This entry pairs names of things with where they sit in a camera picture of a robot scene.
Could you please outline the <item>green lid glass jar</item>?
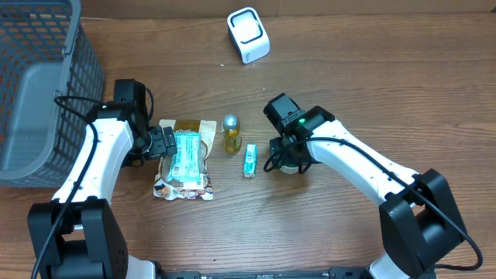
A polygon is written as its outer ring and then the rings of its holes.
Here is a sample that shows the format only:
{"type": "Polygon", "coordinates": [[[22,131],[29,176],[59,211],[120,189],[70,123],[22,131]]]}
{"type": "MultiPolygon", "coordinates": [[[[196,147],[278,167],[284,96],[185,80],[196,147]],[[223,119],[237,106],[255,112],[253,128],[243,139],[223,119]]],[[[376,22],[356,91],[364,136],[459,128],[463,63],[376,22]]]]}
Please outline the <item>green lid glass jar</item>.
{"type": "Polygon", "coordinates": [[[296,174],[299,172],[300,167],[297,164],[281,165],[280,170],[286,174],[296,174]]]}

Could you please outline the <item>mint green wet wipes pack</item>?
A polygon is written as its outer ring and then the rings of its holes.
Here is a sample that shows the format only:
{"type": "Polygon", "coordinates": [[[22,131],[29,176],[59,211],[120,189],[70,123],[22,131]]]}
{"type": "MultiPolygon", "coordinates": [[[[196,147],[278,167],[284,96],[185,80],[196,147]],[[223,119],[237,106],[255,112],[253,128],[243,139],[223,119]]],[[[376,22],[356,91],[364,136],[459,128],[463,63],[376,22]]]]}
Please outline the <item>mint green wet wipes pack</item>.
{"type": "Polygon", "coordinates": [[[172,156],[167,180],[186,188],[201,183],[201,134],[175,133],[177,153],[172,156]]]}

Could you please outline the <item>teal Kleenex tissue pack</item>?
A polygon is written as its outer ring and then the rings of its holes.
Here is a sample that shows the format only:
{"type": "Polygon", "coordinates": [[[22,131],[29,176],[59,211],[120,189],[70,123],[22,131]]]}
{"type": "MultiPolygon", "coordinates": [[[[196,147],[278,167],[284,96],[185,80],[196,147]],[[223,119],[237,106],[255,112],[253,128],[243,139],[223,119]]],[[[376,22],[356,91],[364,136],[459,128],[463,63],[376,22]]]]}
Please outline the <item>teal Kleenex tissue pack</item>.
{"type": "Polygon", "coordinates": [[[243,175],[244,177],[255,177],[257,168],[257,145],[249,143],[246,145],[243,175]]]}

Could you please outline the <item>brown snack packet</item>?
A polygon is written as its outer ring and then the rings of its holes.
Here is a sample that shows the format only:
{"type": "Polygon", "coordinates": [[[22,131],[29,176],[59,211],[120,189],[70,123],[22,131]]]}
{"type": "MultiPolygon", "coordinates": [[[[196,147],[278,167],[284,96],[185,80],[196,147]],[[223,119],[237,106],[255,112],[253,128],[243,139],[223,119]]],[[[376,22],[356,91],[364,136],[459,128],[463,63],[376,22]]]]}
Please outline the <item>brown snack packet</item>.
{"type": "Polygon", "coordinates": [[[213,199],[213,187],[208,175],[206,160],[212,152],[216,133],[216,121],[209,120],[176,120],[162,119],[160,126],[170,126],[175,133],[200,133],[201,134],[201,183],[200,185],[186,188],[182,184],[175,184],[167,180],[167,174],[171,167],[171,157],[162,159],[159,163],[158,174],[155,176],[153,195],[172,201],[177,198],[188,200],[213,199]]]}

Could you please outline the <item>yellow oil bottle silver cap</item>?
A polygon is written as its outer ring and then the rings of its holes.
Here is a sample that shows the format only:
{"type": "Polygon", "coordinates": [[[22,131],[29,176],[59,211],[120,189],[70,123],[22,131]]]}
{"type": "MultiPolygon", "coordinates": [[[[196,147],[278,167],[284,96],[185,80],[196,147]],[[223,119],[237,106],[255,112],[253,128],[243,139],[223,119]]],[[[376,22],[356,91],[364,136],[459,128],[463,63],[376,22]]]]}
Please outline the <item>yellow oil bottle silver cap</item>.
{"type": "Polygon", "coordinates": [[[240,135],[240,121],[233,114],[228,114],[222,121],[222,134],[224,138],[224,148],[227,153],[236,154],[242,146],[240,135]]]}

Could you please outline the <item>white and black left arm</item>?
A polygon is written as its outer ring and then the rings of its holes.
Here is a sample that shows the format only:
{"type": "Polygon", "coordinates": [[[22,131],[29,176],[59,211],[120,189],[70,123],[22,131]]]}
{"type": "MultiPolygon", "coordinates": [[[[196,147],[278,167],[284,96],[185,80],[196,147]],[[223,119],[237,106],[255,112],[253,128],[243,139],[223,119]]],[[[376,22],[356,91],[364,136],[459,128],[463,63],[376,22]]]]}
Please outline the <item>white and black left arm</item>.
{"type": "Polygon", "coordinates": [[[33,278],[163,278],[154,261],[129,255],[112,213],[120,170],[177,152],[172,128],[148,126],[136,102],[95,102],[81,151],[61,188],[27,216],[36,255],[33,278]]]}

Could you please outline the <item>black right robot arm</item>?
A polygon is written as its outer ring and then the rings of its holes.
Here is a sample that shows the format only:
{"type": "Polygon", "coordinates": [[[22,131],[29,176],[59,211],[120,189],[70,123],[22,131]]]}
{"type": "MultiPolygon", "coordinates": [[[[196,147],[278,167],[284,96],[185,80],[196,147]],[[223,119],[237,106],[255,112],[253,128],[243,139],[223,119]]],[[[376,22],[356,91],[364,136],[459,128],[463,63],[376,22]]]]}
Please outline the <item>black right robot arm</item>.
{"type": "Polygon", "coordinates": [[[313,164],[335,170],[379,211],[385,253],[365,267],[365,278],[431,277],[440,260],[468,239],[449,183],[389,160],[353,136],[333,114],[293,102],[269,104],[264,115],[279,133],[263,169],[305,173],[313,164]]]}

